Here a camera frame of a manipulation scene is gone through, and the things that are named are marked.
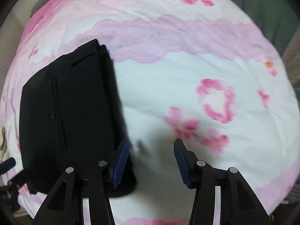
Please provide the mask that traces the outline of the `green curtain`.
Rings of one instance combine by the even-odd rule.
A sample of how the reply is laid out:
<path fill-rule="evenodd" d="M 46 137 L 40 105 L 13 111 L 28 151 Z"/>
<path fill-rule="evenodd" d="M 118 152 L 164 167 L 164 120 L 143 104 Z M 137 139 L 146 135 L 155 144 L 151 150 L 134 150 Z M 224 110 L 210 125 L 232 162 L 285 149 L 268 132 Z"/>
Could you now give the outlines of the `green curtain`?
<path fill-rule="evenodd" d="M 260 28 L 283 55 L 299 27 L 299 5 L 295 0 L 231 0 Z"/>

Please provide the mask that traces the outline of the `black pants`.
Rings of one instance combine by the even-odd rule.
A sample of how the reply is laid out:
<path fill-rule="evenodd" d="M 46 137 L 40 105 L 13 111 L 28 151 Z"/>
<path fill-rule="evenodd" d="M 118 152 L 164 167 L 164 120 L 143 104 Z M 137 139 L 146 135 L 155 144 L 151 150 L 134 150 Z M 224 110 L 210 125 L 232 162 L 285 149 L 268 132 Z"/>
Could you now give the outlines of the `black pants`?
<path fill-rule="evenodd" d="M 19 141 L 30 193 L 49 193 L 68 167 L 87 179 L 124 138 L 113 62 L 97 40 L 60 56 L 23 86 Z"/>

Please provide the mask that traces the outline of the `pink floral duvet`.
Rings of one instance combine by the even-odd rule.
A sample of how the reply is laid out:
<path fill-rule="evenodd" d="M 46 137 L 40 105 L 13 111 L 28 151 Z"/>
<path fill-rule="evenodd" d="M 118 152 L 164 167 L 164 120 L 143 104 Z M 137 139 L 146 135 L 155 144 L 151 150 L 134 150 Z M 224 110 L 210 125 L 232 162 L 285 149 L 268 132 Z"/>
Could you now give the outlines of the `pink floral duvet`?
<path fill-rule="evenodd" d="M 230 0 L 50 0 L 24 28 L 1 94 L 1 138 L 25 164 L 23 87 L 91 40 L 112 59 L 137 187 L 111 198 L 117 224 L 187 224 L 189 190 L 173 152 L 236 167 L 267 214 L 299 173 L 299 105 L 279 53 Z"/>

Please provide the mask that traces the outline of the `beige cloth item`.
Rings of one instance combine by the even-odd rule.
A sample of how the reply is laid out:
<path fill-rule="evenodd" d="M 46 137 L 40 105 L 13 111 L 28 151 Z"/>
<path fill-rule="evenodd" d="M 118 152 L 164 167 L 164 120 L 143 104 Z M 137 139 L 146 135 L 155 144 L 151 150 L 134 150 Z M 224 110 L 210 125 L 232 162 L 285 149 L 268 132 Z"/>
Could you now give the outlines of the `beige cloth item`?
<path fill-rule="evenodd" d="M 2 164 L 10 157 L 7 144 L 7 132 L 4 127 L 0 130 L 0 163 Z"/>

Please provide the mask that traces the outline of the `beige curtain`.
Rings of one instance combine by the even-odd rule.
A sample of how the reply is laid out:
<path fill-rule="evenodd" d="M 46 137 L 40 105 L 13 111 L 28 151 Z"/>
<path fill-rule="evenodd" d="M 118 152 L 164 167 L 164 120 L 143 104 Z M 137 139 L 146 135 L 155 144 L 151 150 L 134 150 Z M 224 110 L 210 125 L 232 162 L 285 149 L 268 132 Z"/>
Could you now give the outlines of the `beige curtain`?
<path fill-rule="evenodd" d="M 285 49 L 283 56 L 288 78 L 292 85 L 299 83 L 300 75 L 300 30 L 297 28 L 293 38 Z"/>

